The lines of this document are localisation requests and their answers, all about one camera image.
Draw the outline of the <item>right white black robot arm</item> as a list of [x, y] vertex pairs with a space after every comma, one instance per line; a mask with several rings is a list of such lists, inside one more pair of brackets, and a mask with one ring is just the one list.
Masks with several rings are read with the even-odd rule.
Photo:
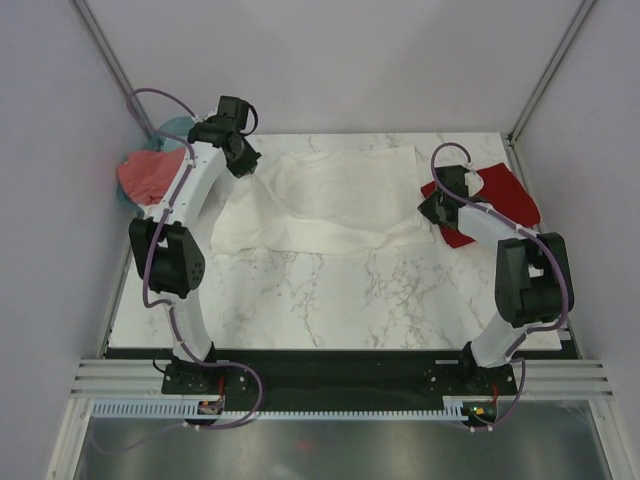
[[467, 392], [483, 392], [492, 368], [507, 364], [531, 333], [559, 328], [574, 306], [566, 243], [556, 232], [537, 233], [468, 193], [463, 166], [437, 167], [434, 191], [419, 205], [432, 224], [453, 230], [494, 254], [496, 313], [465, 345], [458, 381]]

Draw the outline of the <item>white t shirt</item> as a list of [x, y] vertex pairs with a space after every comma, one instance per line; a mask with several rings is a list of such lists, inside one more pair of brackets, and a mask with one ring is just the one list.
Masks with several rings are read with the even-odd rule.
[[414, 147], [289, 154], [238, 180], [211, 249], [320, 255], [430, 244]]

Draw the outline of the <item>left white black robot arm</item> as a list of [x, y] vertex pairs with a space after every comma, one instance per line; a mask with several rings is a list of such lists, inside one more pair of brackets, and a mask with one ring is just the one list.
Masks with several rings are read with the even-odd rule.
[[[194, 121], [185, 137], [151, 126], [133, 106], [141, 93], [168, 98], [187, 111]], [[258, 120], [248, 101], [222, 96], [215, 113], [198, 119], [186, 104], [154, 88], [140, 88], [127, 96], [127, 108], [150, 134], [175, 140], [185, 146], [184, 157], [167, 192], [147, 218], [136, 218], [129, 226], [129, 239], [138, 275], [143, 281], [142, 299], [146, 308], [163, 306], [173, 337], [173, 356], [190, 363], [185, 382], [198, 393], [208, 393], [219, 382], [213, 364], [214, 344], [202, 315], [198, 289], [206, 262], [192, 234], [200, 211], [216, 180], [225, 173], [242, 178], [255, 172], [261, 154], [249, 143], [247, 121]]]

